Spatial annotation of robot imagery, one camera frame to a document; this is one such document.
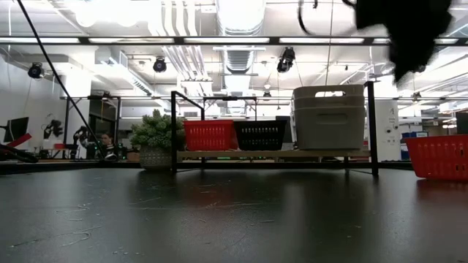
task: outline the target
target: spotlight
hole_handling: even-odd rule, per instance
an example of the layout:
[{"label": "spotlight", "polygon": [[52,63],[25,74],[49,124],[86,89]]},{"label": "spotlight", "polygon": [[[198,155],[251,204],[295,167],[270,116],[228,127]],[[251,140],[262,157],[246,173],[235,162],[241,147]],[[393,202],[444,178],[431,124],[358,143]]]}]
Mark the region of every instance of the spotlight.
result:
[{"label": "spotlight", "polygon": [[166,71],[167,69],[166,62],[164,62],[163,57],[156,58],[156,62],[154,62],[154,65],[153,65],[153,69],[155,72],[158,72],[158,73],[163,73]]},{"label": "spotlight", "polygon": [[28,76],[40,80],[44,77],[45,70],[42,68],[42,63],[34,62],[28,70]]},{"label": "spotlight", "polygon": [[279,73],[288,72],[291,69],[291,67],[293,67],[294,60],[294,49],[292,47],[286,47],[284,49],[283,54],[281,55],[281,58],[279,59],[278,67],[276,68],[276,70],[278,70]]}]

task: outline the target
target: black table surface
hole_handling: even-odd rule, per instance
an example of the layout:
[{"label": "black table surface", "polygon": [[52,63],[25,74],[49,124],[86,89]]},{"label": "black table surface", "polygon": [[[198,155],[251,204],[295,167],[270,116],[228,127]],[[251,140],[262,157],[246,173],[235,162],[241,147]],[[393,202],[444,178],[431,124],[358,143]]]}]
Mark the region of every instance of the black table surface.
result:
[{"label": "black table surface", "polygon": [[0,262],[468,262],[468,184],[389,169],[1,176]]}]

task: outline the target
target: red basket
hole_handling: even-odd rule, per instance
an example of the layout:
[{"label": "red basket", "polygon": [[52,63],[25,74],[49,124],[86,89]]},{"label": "red basket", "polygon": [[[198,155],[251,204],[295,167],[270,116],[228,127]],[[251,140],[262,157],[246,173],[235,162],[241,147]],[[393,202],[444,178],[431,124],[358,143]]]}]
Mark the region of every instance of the red basket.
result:
[{"label": "red basket", "polygon": [[233,121],[184,121],[189,150],[237,149]]},{"label": "red basket", "polygon": [[406,143],[418,177],[468,180],[468,135],[407,138]]}]

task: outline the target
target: potted plant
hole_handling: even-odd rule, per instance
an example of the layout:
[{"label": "potted plant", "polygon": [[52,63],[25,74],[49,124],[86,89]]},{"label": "potted plant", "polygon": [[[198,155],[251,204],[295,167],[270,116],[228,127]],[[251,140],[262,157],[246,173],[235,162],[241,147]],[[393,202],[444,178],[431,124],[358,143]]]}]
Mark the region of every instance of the potted plant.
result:
[{"label": "potted plant", "polygon": [[[177,147],[185,147],[183,118],[177,118]],[[171,165],[171,119],[169,115],[161,116],[158,110],[153,115],[144,115],[143,123],[132,125],[132,145],[140,146],[140,164],[144,169],[165,169]]]}]

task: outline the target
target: computer monitor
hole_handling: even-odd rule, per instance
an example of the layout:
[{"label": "computer monitor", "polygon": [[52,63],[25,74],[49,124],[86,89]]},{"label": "computer monitor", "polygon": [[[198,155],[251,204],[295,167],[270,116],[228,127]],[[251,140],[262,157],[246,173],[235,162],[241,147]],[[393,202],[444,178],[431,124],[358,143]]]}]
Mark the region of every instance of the computer monitor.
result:
[{"label": "computer monitor", "polygon": [[9,120],[5,128],[4,142],[12,142],[22,137],[28,132],[29,117]]}]

